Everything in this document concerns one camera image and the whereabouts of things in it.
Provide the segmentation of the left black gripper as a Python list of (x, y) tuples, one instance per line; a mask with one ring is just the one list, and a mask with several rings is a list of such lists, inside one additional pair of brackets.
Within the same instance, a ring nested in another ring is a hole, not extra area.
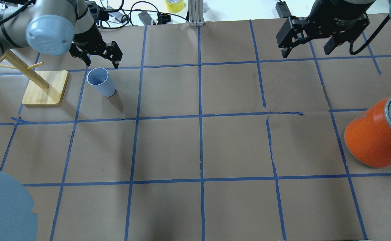
[(122, 61), (122, 51), (118, 44), (115, 41), (106, 44), (96, 25), (91, 26), (85, 32), (75, 34), (73, 45), (69, 49), (69, 53), (73, 58), (82, 60), (89, 67), (91, 60), (87, 52), (89, 54), (103, 56), (105, 59), (111, 61), (114, 69), (118, 69), (119, 63)]

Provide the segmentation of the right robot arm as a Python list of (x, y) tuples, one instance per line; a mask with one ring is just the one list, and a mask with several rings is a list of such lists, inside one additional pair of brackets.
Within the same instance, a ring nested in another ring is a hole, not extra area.
[[(295, 47), (315, 39), (328, 40), (323, 47), (325, 55), (349, 43), (349, 54), (355, 56), (391, 21), (391, 0), (382, 1), (382, 6), (375, 0), (315, 0), (307, 17), (293, 15), (284, 0), (279, 0), (275, 9), (284, 19), (275, 37), (283, 58), (287, 58)], [(385, 18), (371, 36), (355, 48), (355, 42), (371, 23), (368, 15), (374, 13), (385, 14)]]

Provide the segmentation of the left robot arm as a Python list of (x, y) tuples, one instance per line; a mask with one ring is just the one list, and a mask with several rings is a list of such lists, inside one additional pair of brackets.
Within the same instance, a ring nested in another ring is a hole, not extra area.
[(27, 0), (0, 9), (0, 58), (11, 49), (31, 47), (51, 56), (69, 53), (87, 66), (88, 55), (101, 56), (118, 68), (122, 51), (106, 43), (85, 0)]

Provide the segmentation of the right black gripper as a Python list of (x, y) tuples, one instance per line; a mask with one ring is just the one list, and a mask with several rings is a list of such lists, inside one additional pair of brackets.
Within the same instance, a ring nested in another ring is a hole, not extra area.
[(342, 42), (355, 41), (369, 25), (369, 0), (316, 0), (308, 17), (287, 17), (276, 35), (282, 57), (312, 39), (330, 39), (324, 45), (330, 55)]

